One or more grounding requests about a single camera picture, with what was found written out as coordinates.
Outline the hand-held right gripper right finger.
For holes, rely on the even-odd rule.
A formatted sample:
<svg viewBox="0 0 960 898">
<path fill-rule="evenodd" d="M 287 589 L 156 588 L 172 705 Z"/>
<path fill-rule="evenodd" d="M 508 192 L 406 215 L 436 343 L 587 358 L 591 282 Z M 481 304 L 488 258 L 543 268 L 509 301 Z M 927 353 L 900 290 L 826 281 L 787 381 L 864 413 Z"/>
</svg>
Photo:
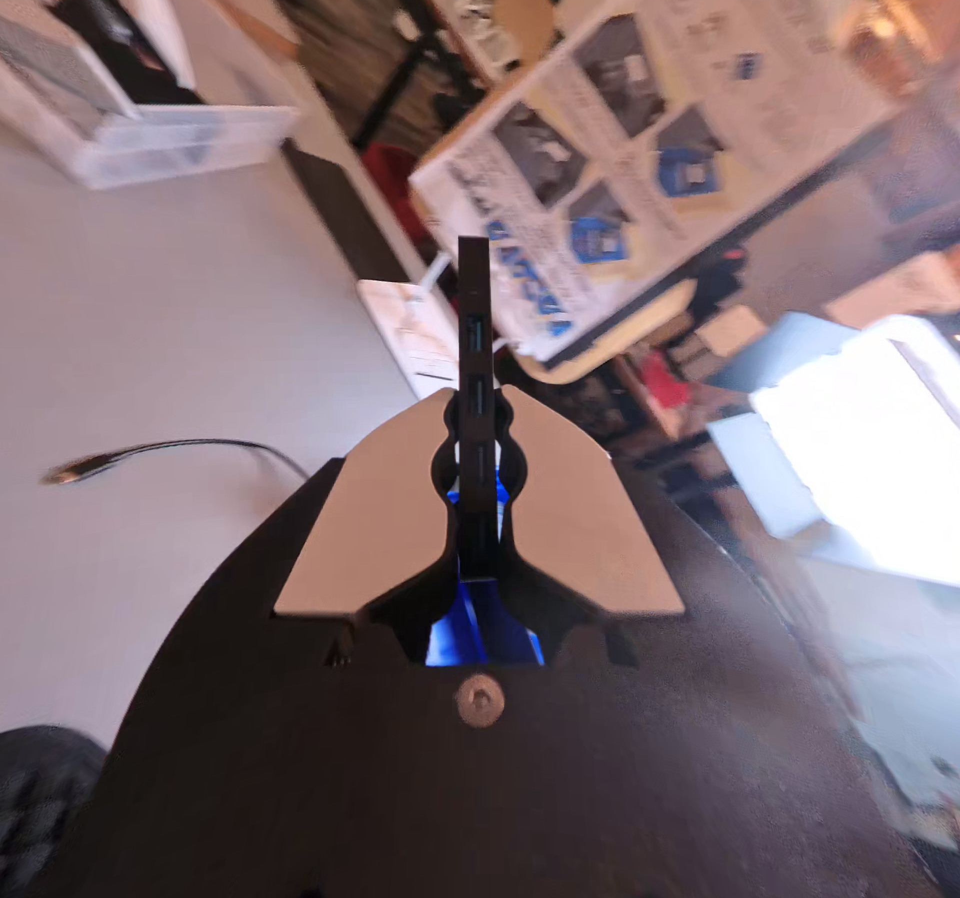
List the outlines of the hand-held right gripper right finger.
<svg viewBox="0 0 960 898">
<path fill-rule="evenodd" d="M 604 448 L 512 385 L 497 398 L 506 503 L 498 591 L 555 664 L 570 633 L 596 631 L 613 662 L 631 664 L 633 623 L 687 608 Z"/>
</svg>

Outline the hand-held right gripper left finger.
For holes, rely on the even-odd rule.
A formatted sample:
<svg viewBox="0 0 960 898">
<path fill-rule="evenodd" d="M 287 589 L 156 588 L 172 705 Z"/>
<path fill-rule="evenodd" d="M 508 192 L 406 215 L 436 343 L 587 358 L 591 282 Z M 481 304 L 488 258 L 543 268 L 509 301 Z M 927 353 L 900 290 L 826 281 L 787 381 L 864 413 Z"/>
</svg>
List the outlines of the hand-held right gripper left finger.
<svg viewBox="0 0 960 898">
<path fill-rule="evenodd" d="M 457 477 L 444 388 L 399 412 L 343 459 L 273 605 L 278 618 L 389 627 L 409 660 L 425 660 L 434 624 L 459 582 Z"/>
</svg>

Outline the blue plastic bin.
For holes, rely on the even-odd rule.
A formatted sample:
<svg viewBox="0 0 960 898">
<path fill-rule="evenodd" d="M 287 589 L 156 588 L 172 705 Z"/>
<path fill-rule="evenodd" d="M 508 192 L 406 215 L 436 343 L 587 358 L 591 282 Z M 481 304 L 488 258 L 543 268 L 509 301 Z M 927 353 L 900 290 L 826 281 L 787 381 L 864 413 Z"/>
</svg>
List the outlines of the blue plastic bin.
<svg viewBox="0 0 960 898">
<path fill-rule="evenodd" d="M 497 581 L 491 577 L 462 578 L 454 560 L 457 590 L 450 607 L 430 629 L 426 665 L 542 665 L 544 655 L 536 634 L 506 609 Z"/>
</svg>

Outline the small black USB hub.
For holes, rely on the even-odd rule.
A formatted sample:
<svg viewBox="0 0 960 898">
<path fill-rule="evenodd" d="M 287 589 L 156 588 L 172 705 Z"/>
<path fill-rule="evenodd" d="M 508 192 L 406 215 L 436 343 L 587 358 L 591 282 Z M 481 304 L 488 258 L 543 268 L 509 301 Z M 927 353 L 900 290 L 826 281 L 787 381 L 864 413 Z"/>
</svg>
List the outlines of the small black USB hub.
<svg viewBox="0 0 960 898">
<path fill-rule="evenodd" d="M 458 556 L 463 581 L 496 575 L 498 563 L 497 398 L 489 241 L 458 244 Z"/>
</svg>

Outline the clear plastic bin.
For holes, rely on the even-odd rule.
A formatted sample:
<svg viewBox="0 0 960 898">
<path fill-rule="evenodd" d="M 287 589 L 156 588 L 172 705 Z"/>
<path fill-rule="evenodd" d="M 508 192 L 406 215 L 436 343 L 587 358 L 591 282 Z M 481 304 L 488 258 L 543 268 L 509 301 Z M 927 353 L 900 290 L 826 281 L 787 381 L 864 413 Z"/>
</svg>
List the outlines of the clear plastic bin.
<svg viewBox="0 0 960 898">
<path fill-rule="evenodd" d="M 302 117 L 219 0 L 2 0 L 1 104 L 94 190 L 262 163 Z"/>
</svg>

